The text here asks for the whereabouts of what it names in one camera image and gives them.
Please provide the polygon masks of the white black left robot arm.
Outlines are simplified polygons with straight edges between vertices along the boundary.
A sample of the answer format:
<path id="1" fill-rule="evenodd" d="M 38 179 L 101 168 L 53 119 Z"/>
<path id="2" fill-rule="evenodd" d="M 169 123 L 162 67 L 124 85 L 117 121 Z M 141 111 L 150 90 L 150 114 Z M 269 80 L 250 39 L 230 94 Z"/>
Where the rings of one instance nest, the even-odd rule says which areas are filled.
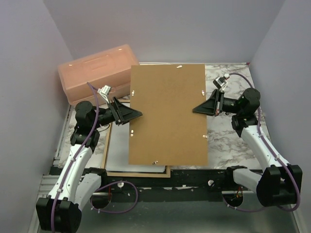
<path id="1" fill-rule="evenodd" d="M 142 116 L 142 112 L 125 106 L 116 98 L 106 109 L 82 101 L 75 111 L 76 125 L 67 161 L 51 191 L 36 203 L 40 228 L 52 233 L 77 232 L 86 203 L 95 191 L 102 192 L 108 186 L 105 169 L 84 171 L 99 141 L 98 128 L 113 122 L 124 125 Z"/>

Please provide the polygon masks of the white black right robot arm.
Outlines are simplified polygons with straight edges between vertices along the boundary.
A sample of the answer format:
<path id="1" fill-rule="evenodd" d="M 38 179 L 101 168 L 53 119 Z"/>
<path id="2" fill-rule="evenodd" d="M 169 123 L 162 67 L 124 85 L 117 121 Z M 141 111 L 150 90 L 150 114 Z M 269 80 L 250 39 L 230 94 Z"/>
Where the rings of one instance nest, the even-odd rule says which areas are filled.
<path id="1" fill-rule="evenodd" d="M 290 164 L 268 140 L 259 124 L 260 92 L 254 88 L 244 90 L 236 100 L 224 97 L 215 89 L 208 100 L 193 108 L 193 113 L 217 116 L 232 113 L 231 125 L 237 135 L 249 146 L 258 160 L 262 174 L 244 166 L 231 166 L 225 171 L 224 186 L 235 190 L 239 186 L 256 193 L 264 207 L 293 205 L 296 210 L 301 202 L 302 169 Z"/>

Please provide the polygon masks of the light wooden picture frame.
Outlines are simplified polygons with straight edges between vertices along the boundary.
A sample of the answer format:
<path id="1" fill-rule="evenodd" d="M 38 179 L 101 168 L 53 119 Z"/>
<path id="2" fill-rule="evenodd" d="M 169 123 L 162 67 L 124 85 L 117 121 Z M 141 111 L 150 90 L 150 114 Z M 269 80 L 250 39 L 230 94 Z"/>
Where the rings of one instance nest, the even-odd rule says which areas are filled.
<path id="1" fill-rule="evenodd" d="M 171 168 L 158 168 L 129 164 L 129 124 L 117 126 L 111 123 L 106 132 L 105 149 L 101 167 L 112 177 L 169 178 Z"/>

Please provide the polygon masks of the red sunset photo board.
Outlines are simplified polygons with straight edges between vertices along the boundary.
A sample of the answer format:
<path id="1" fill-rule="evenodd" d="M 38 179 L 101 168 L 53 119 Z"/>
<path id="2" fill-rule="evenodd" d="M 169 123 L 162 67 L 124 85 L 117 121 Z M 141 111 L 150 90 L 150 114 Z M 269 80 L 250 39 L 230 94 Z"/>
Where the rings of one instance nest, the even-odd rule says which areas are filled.
<path id="1" fill-rule="evenodd" d="M 110 172 L 163 173 L 165 166 L 129 164 L 129 124 L 117 126 L 113 123 L 106 159 L 106 170 Z"/>

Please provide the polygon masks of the brown fibreboard backing board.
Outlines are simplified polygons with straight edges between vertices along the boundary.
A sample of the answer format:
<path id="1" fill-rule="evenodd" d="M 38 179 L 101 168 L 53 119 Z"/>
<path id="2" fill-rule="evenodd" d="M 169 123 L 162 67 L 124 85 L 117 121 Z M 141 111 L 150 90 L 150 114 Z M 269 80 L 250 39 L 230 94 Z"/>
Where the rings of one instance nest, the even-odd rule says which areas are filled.
<path id="1" fill-rule="evenodd" d="M 206 166 L 207 117 L 193 112 L 205 101 L 205 65 L 131 67 L 131 108 L 142 116 L 129 123 L 129 163 Z"/>

